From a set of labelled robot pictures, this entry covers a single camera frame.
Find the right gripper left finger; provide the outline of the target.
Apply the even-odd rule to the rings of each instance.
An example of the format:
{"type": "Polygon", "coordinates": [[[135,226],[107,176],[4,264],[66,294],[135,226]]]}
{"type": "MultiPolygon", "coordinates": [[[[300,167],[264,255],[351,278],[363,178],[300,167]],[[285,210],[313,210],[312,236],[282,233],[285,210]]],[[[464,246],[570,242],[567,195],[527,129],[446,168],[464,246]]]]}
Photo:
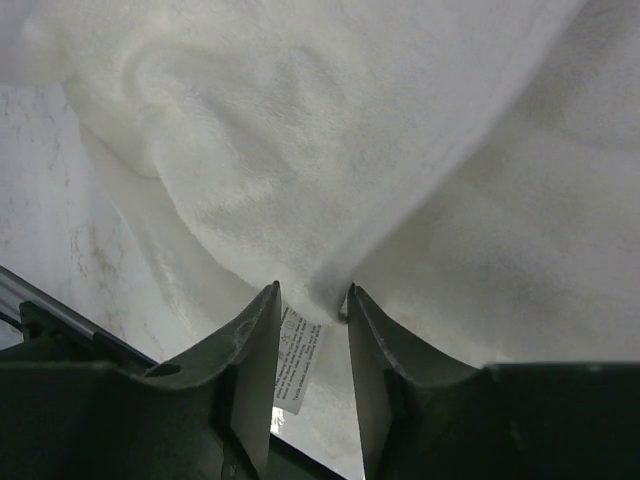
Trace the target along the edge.
{"type": "Polygon", "coordinates": [[[171,479],[260,479],[267,467],[278,361],[280,285],[229,323],[145,375],[168,406],[161,437],[171,479]]]}

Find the white towel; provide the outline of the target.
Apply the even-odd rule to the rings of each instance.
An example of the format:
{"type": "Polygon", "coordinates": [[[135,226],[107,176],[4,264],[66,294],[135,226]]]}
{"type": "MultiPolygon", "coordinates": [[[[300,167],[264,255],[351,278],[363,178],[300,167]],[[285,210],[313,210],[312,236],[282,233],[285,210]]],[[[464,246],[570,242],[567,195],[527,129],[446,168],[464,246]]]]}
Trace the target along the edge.
{"type": "Polygon", "coordinates": [[[301,415],[358,462],[358,283],[465,363],[639,356],[635,1],[5,1],[186,343],[264,284],[324,340],[301,415]]]}

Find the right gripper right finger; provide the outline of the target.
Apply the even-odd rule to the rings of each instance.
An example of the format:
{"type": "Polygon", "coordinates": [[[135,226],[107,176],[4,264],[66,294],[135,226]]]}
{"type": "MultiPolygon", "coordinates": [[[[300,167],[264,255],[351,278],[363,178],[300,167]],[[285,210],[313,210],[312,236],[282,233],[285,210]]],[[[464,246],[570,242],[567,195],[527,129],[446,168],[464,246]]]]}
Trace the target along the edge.
{"type": "Polygon", "coordinates": [[[347,327],[366,478],[478,478],[480,370],[399,325],[356,285],[347,327]]]}

